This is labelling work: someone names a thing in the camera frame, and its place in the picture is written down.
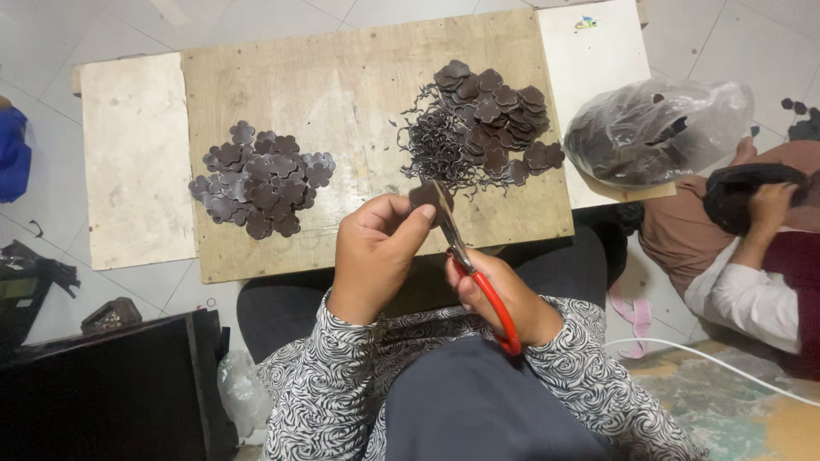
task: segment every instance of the blue bag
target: blue bag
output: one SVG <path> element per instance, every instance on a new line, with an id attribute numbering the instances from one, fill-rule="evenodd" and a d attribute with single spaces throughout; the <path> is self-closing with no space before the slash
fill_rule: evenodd
<path id="1" fill-rule="evenodd" d="M 13 202 L 29 184 L 31 148 L 25 145 L 28 121 L 14 107 L 0 109 L 0 203 Z"/>

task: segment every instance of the scissors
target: scissors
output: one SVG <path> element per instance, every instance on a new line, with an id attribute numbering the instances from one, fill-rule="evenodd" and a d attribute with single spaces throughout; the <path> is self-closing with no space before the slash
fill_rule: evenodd
<path id="1" fill-rule="evenodd" d="M 447 254 L 453 258 L 453 265 L 456 268 L 456 272 L 458 272 L 460 277 L 469 276 L 475 281 L 479 288 L 481 288 L 481 291 L 484 292 L 484 296 L 487 297 L 487 300 L 490 301 L 490 304 L 493 306 L 495 314 L 499 316 L 504 332 L 507 334 L 506 338 L 496 335 L 495 339 L 498 340 L 504 350 L 512 355 L 519 355 L 521 353 L 521 340 L 518 338 L 518 331 L 516 330 L 515 323 L 513 323 L 513 318 L 510 317 L 507 306 L 504 305 L 504 301 L 501 300 L 499 294 L 495 292 L 495 289 L 490 284 L 490 281 L 487 280 L 487 277 L 470 263 L 470 259 L 467 257 L 467 250 L 464 247 L 464 241 L 458 233 L 458 228 L 453 221 L 453 214 L 450 212 L 450 207 L 444 198 L 444 192 L 441 189 L 442 186 L 439 181 L 432 182 L 439 196 L 439 206 L 437 208 L 444 212 L 444 222 L 441 224 L 441 230 L 444 232 L 444 237 L 447 238 L 447 242 L 450 244 L 450 248 L 447 249 Z"/>

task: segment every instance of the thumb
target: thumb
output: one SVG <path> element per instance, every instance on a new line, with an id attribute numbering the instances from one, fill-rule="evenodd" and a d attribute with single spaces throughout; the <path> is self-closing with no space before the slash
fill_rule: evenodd
<path id="1" fill-rule="evenodd" d="M 387 240 L 388 245 L 397 253 L 412 258 L 421 248 L 421 244 L 430 234 L 430 225 L 435 218 L 435 207 L 425 204 L 410 213 Z"/>

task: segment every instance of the pile of leather pieces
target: pile of leather pieces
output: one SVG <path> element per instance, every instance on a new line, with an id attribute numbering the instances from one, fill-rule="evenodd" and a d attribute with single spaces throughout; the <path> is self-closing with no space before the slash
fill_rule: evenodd
<path id="1" fill-rule="evenodd" d="M 820 141 L 820 110 L 816 107 L 806 107 L 804 103 L 796 103 L 789 98 L 780 101 L 784 109 L 795 111 L 795 114 L 804 116 L 809 114 L 808 120 L 801 120 L 789 127 L 789 140 L 800 141 L 809 139 Z"/>
<path id="2" fill-rule="evenodd" d="M 213 146 L 203 157 L 213 174 L 188 184 L 216 224 L 244 226 L 256 240 L 274 231 L 299 232 L 296 212 L 310 208 L 317 188 L 326 187 L 336 168 L 329 153 L 299 153 L 293 136 L 256 130 L 246 121 L 230 128 L 233 143 Z"/>
<path id="3" fill-rule="evenodd" d="M 503 77 L 496 70 L 487 69 L 477 75 L 458 60 L 452 60 L 436 72 L 433 79 L 435 83 L 422 88 L 415 107 L 407 112 L 421 114 L 419 117 L 437 111 L 452 112 L 463 123 L 454 128 L 462 160 L 483 173 L 467 175 L 466 183 L 448 180 L 453 175 L 447 171 L 436 175 L 438 171 L 431 173 L 429 168 L 424 168 L 423 163 L 437 153 L 420 148 L 419 143 L 410 143 L 401 146 L 412 155 L 411 166 L 403 168 L 405 175 L 428 176 L 422 179 L 440 180 L 450 189 L 461 189 L 472 183 L 506 187 L 524 185 L 529 175 L 537 176 L 562 165 L 564 153 L 560 144 L 546 146 L 536 141 L 549 128 L 544 94 L 536 87 L 512 89 L 503 84 Z M 418 102 L 430 96 L 435 98 L 432 104 L 426 110 L 418 109 Z M 510 158 L 511 152 L 520 151 L 524 151 L 523 160 Z"/>

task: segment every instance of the hand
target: hand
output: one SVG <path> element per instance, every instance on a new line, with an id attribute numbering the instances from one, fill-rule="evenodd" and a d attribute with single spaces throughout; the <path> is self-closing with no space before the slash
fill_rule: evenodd
<path id="1" fill-rule="evenodd" d="M 561 314 L 530 290 L 507 263 L 474 249 L 467 249 L 467 257 L 476 270 L 484 273 L 504 301 L 523 344 L 545 345 L 561 331 Z M 460 277 L 452 258 L 448 258 L 445 270 L 447 282 L 458 294 L 464 308 L 481 315 L 493 327 L 495 334 L 506 337 L 499 317 L 475 281 L 470 277 Z"/>
<path id="2" fill-rule="evenodd" d="M 411 209 L 407 197 L 384 194 L 342 220 L 330 313 L 347 323 L 368 325 L 399 292 L 435 217 L 432 205 Z"/>
<path id="3" fill-rule="evenodd" d="M 797 189 L 798 185 L 785 182 L 761 185 L 749 200 L 749 233 L 773 238 L 786 219 L 791 197 Z"/>

